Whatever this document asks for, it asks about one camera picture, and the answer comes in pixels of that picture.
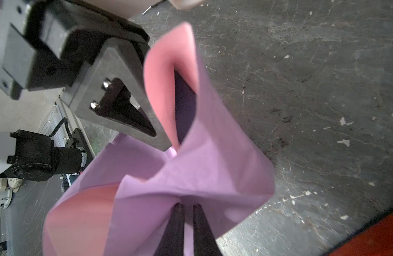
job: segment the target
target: black cable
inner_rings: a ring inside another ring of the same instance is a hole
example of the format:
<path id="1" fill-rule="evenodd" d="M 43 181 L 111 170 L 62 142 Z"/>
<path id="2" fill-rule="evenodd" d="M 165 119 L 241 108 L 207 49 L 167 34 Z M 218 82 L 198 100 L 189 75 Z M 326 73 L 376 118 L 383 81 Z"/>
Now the black cable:
<path id="1" fill-rule="evenodd" d="M 73 137 L 71 136 L 70 129 L 68 127 L 68 121 L 67 121 L 66 117 L 61 119 L 61 121 L 58 123 L 58 125 L 54 128 L 53 132 L 49 135 L 50 138 L 53 137 L 57 133 L 57 131 L 60 129 L 60 127 L 63 123 L 64 123 L 64 126 L 66 127 L 66 131 L 69 136 L 69 139 L 73 140 Z"/>

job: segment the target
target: white robot part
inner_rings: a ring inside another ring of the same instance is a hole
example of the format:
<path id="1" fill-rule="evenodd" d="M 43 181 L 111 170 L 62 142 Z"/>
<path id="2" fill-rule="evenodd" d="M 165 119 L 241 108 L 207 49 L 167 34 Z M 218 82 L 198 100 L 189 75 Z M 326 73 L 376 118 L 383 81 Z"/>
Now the white robot part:
<path id="1" fill-rule="evenodd" d="M 10 137 L 10 132 L 0 132 L 0 173 L 7 170 L 11 163 L 7 163 L 8 156 L 16 154 L 16 138 Z"/>

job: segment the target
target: mounting hole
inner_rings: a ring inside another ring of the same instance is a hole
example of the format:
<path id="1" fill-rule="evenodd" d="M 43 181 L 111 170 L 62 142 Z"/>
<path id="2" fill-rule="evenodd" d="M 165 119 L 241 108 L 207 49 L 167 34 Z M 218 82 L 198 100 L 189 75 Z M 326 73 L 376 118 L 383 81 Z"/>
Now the mounting hole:
<path id="1" fill-rule="evenodd" d="M 46 75 L 53 75 L 54 73 L 56 73 L 56 67 L 48 67 L 47 70 L 45 71 Z"/>

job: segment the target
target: white container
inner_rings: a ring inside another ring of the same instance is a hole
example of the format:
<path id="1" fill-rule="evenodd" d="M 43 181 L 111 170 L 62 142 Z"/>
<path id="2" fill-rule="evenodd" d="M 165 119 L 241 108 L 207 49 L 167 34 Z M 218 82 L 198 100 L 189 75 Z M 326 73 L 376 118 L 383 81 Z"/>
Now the white container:
<path id="1" fill-rule="evenodd" d="M 13 191 L 11 189 L 6 189 L 0 192 L 0 209 L 5 209 L 9 206 L 12 201 Z"/>

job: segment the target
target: white debris speck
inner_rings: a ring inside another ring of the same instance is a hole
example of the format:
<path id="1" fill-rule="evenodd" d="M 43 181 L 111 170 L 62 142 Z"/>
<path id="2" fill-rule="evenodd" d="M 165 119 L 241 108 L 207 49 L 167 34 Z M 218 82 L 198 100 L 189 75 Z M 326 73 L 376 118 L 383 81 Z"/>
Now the white debris speck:
<path id="1" fill-rule="evenodd" d="M 342 119 L 340 120 L 340 125 L 351 125 L 351 124 L 353 124 L 354 122 L 348 122 L 348 123 L 346 123 L 346 121 L 345 121 L 345 118 L 344 117 L 342 117 Z"/>
<path id="2" fill-rule="evenodd" d="M 346 121 L 344 117 L 342 117 L 342 119 L 340 120 L 340 125 L 346 125 Z"/>
<path id="3" fill-rule="evenodd" d="M 350 141 L 349 140 L 341 140 L 341 141 L 338 141 L 338 143 L 345 144 L 347 147 L 350 146 Z"/>

